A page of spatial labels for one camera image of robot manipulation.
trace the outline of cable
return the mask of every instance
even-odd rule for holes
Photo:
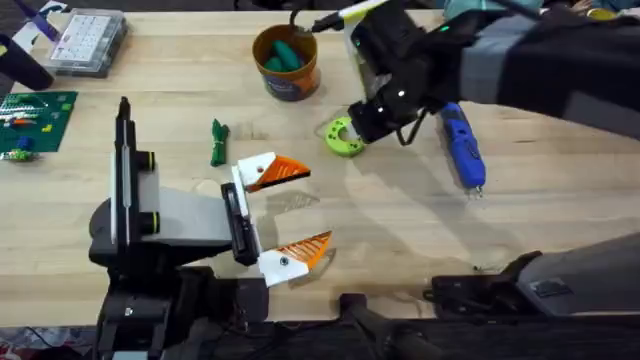
[[[32,328],[31,326],[25,326],[25,329],[31,331],[33,335],[37,336],[40,339],[40,341],[42,341],[42,343],[45,344],[47,347],[50,347],[50,348],[57,347],[49,344],[49,342],[45,340],[44,337],[42,337],[42,335],[40,335],[40,333],[38,333],[36,329]]]
[[[427,116],[427,108],[423,107],[420,110],[420,115],[418,115],[418,120],[413,124],[411,128],[411,132],[409,132],[409,137],[407,139],[402,135],[402,128],[396,130],[396,135],[398,136],[398,141],[402,146],[410,145],[415,139],[416,134],[418,133],[418,129],[420,129],[420,125],[422,125],[422,120],[424,120],[425,116]]]
[[[491,0],[492,2],[502,5],[505,9],[511,10],[512,12],[522,15],[530,20],[539,21],[542,18],[539,12],[532,10],[524,5],[518,4],[511,0]]]
[[[306,327],[301,327],[301,328],[297,328],[297,329],[291,329],[283,324],[280,323],[275,323],[274,326],[277,326],[276,329],[282,329],[288,333],[286,334],[278,334],[278,331],[276,330],[276,333],[273,336],[273,339],[269,342],[267,342],[265,345],[259,347],[258,349],[254,350],[253,352],[249,353],[247,356],[245,356],[244,358],[242,358],[243,360],[257,360],[263,356],[265,356],[266,354],[268,354],[269,352],[277,349],[279,346],[283,345],[284,343],[286,343],[289,339],[300,335],[301,333],[305,332],[305,331],[309,331],[309,330],[316,330],[319,328],[323,328],[323,327],[329,327],[329,326],[334,326],[340,323],[342,319],[338,318],[336,320],[333,321],[328,321],[328,322],[323,322],[323,323],[319,323],[319,324],[314,324],[314,325],[309,325]]]

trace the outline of cup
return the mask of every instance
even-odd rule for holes
[[[34,91],[53,84],[53,76],[10,37],[0,35],[0,47],[6,48],[0,51],[1,73]]]
[[[274,72],[263,65],[273,56],[273,42],[284,41],[304,62],[295,71]],[[302,100],[313,93],[320,84],[316,69],[318,44],[312,34],[297,34],[289,25],[275,25],[253,41],[253,59],[262,74],[265,86],[274,97],[284,101]]]

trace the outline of green circuit board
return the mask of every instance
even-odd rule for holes
[[[30,119],[35,124],[13,127],[5,127],[6,120],[0,121],[0,152],[17,148],[21,136],[32,139],[29,151],[58,151],[77,96],[75,91],[8,94],[0,105],[0,118],[16,113],[37,117]]]

